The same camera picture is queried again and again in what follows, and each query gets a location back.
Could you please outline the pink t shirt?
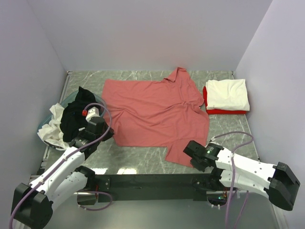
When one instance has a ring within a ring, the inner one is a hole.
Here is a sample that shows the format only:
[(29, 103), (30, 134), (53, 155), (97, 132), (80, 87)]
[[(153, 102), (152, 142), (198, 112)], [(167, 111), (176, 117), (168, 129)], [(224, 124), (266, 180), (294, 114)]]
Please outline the pink t shirt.
[(190, 167), (191, 158), (183, 150), (192, 140), (206, 143), (204, 99), (184, 68), (161, 81), (107, 79), (102, 99), (109, 110), (104, 119), (118, 146), (166, 147), (166, 161)]

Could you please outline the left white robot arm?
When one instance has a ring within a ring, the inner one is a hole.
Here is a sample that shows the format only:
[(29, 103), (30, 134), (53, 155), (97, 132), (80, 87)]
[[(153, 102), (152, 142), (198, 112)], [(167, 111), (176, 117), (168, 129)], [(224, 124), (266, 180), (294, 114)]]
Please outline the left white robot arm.
[(25, 225), (31, 229), (44, 228), (54, 211), (78, 191), (99, 194), (112, 199), (111, 194), (98, 190), (98, 181), (93, 170), (83, 162), (96, 151), (102, 141), (113, 136), (111, 124), (103, 117), (90, 119), (86, 128), (72, 140), (63, 155), (42, 175), (28, 185), (20, 183), (13, 195), (10, 229)]

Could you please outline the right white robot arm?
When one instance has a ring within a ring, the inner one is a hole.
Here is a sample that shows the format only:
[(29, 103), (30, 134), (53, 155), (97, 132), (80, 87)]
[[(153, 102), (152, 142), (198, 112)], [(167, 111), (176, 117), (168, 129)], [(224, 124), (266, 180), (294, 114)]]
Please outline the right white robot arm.
[(226, 187), (246, 190), (262, 195), (283, 210), (293, 210), (300, 181), (287, 164), (255, 161), (234, 154), (215, 142), (202, 146), (192, 140), (183, 151), (197, 170), (205, 171), (212, 167), (210, 174), (195, 181), (198, 188), (209, 191), (220, 191)]

